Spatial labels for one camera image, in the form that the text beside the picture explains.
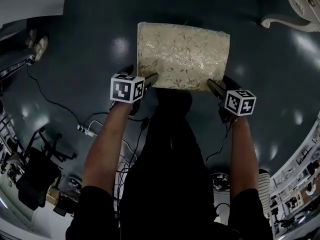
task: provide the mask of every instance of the person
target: person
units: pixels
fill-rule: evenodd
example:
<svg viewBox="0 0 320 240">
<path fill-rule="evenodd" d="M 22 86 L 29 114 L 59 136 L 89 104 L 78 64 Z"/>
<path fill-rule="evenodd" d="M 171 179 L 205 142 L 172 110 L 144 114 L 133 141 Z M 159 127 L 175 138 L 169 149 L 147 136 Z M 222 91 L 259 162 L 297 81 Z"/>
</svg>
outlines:
<svg viewBox="0 0 320 240">
<path fill-rule="evenodd" d="M 145 145 L 130 168 L 115 219 L 114 185 L 131 105 L 110 111 L 86 158 L 83 189 L 66 239 L 272 239 L 258 195 L 258 161 L 248 121 L 232 126 L 230 216 L 214 222 L 213 185 L 186 120 L 188 92 L 157 89 Z"/>
<path fill-rule="evenodd" d="M 9 50 L 0 56 L 0 82 L 10 77 L 25 65 L 40 61 L 48 47 L 49 39 L 44 35 L 36 44 L 37 30 L 31 29 L 23 48 Z"/>
</svg>

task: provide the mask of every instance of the sneaker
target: sneaker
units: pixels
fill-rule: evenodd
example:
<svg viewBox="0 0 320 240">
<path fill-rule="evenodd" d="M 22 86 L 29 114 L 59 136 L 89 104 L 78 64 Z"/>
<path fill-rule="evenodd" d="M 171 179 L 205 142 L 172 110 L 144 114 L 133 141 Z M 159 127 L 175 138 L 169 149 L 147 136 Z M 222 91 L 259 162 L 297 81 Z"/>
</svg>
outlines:
<svg viewBox="0 0 320 240">
<path fill-rule="evenodd" d="M 25 45 L 28 48 L 34 47 L 36 36 L 37 36 L 37 30 L 35 28 L 31 29 L 25 41 Z"/>
<path fill-rule="evenodd" d="M 34 46 L 34 52 L 35 52 L 35 61 L 38 62 L 40 61 L 42 55 L 44 54 L 44 52 L 46 51 L 47 47 L 48 47 L 48 42 L 49 39 L 48 37 L 45 35 L 43 36 L 39 42 Z"/>
</svg>

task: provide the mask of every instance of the power strip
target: power strip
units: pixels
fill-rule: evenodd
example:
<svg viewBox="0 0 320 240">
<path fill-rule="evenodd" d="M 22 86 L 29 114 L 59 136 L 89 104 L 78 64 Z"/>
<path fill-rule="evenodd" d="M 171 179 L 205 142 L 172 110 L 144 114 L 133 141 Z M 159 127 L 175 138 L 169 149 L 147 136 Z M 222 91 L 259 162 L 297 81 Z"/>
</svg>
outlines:
<svg viewBox="0 0 320 240">
<path fill-rule="evenodd" d="M 97 136 L 93 130 L 89 130 L 89 131 L 88 131 L 88 128 L 85 127 L 84 125 L 78 124 L 77 129 L 78 129 L 80 132 L 84 133 L 85 135 L 89 135 L 89 136 L 91 136 L 91 137 Z"/>
</svg>

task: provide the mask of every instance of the wall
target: wall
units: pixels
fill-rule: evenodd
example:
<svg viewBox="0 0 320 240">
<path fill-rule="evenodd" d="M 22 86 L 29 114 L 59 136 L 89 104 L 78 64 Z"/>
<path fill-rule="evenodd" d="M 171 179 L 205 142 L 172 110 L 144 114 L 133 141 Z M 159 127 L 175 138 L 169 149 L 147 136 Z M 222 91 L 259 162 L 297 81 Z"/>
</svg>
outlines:
<svg viewBox="0 0 320 240">
<path fill-rule="evenodd" d="M 0 190 L 10 200 L 10 202 L 26 217 L 30 222 L 32 220 L 34 211 L 20 202 L 18 198 L 18 190 L 15 185 L 9 186 L 9 179 L 7 175 L 1 175 L 0 177 Z"/>
<path fill-rule="evenodd" d="M 31 220 L 16 208 L 0 190 L 0 197 L 8 207 L 0 202 L 0 230 L 21 240 L 63 240 L 72 217 L 62 217 L 53 211 L 54 206 L 45 202 L 43 208 L 34 211 Z"/>
</svg>

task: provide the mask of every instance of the black pants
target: black pants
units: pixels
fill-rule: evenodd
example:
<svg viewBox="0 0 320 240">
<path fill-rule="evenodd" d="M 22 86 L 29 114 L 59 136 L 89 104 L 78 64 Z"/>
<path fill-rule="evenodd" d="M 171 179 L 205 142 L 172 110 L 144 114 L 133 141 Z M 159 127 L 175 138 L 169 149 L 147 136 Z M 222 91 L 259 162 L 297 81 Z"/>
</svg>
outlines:
<svg viewBox="0 0 320 240">
<path fill-rule="evenodd" d="M 168 225 L 177 223 L 177 216 L 185 224 L 183 218 L 199 218 L 202 227 L 216 218 L 213 203 L 212 183 L 189 124 L 183 116 L 170 116 L 158 107 L 143 150 L 124 182 L 124 232 L 136 230 L 138 221 L 152 228 L 148 223 L 164 215 Z"/>
</svg>

